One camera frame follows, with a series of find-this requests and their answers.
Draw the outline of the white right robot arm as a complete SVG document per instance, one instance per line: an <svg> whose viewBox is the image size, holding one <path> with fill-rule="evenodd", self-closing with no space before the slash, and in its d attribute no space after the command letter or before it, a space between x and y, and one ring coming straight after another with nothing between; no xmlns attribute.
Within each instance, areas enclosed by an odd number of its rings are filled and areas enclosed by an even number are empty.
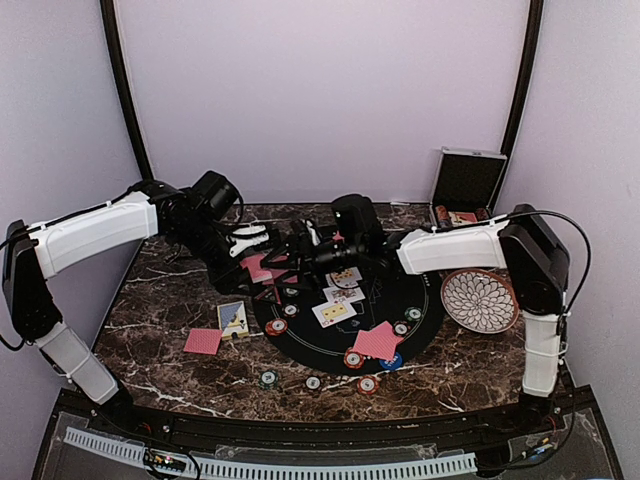
<svg viewBox="0 0 640 480"><path fill-rule="evenodd" d="M530 434L547 420L549 405L542 397L551 395L559 372L570 259L544 212L519 204L507 215L472 225L394 233L382 229L363 197L338 199L333 213L340 240L292 222L285 255L294 271L320 276L357 267L393 277L476 267L506 270L525 319L522 390L530 395L511 410L510 424Z"/></svg>

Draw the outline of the red backed card deck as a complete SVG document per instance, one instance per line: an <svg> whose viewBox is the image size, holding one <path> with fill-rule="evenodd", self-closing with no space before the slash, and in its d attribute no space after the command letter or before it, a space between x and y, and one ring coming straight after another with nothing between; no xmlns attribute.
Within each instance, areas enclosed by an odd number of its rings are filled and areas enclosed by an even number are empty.
<svg viewBox="0 0 640 480"><path fill-rule="evenodd" d="M261 261L264 257L265 255L260 253L248 256L240 261L241 267L248 271L251 282L254 284L271 281L273 279L271 271L261 266Z"/></svg>

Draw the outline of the red card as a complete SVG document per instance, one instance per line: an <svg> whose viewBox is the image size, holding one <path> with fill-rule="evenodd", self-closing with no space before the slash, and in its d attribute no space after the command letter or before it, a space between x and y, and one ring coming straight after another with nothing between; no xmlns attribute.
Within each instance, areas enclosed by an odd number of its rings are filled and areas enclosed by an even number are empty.
<svg viewBox="0 0 640 480"><path fill-rule="evenodd" d="M194 328L189 332L183 351L193 354L216 355L221 340L221 330Z"/></svg>
<svg viewBox="0 0 640 480"><path fill-rule="evenodd" d="M369 331L360 331L353 345L356 353L379 360L391 361L397 345L403 340L394 333L393 326L385 321Z"/></svg>
<svg viewBox="0 0 640 480"><path fill-rule="evenodd" d="M395 343L384 332L360 331L352 349L365 356L390 360L395 354Z"/></svg>

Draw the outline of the red yellow poker chip stack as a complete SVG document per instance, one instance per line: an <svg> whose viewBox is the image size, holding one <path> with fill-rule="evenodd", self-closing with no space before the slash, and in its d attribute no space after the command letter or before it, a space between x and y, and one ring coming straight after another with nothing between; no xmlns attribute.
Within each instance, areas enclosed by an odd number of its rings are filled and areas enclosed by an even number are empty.
<svg viewBox="0 0 640 480"><path fill-rule="evenodd" d="M362 376L357 382L357 390L364 395L372 395L379 389L379 381L374 376Z"/></svg>

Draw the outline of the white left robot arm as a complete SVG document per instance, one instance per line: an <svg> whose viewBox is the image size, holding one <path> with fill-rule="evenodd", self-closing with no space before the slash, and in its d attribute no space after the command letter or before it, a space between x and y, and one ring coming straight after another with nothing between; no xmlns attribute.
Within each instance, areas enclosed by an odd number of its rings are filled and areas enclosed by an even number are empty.
<svg viewBox="0 0 640 480"><path fill-rule="evenodd" d="M15 333L103 407L103 421L120 436L140 429L140 412L125 401L125 387L76 333L76 323L65 319L61 308L71 296L63 286L72 273L87 274L99 261L114 259L118 250L163 237L185 247L205 266L211 285L229 293L242 273L232 254L235 227L223 219L232 207L243 205L225 176L208 171L191 187L143 180L99 205L8 227L2 290Z"/></svg>

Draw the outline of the blue small blind button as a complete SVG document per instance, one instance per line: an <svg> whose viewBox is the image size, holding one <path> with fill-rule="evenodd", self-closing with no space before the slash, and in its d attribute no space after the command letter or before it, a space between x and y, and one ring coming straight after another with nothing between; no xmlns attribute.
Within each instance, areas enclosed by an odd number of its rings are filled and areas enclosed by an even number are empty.
<svg viewBox="0 0 640 480"><path fill-rule="evenodd" d="M379 364L384 370L396 371L403 366L404 360L402 355L399 352L396 352L391 360L381 359Z"/></svg>

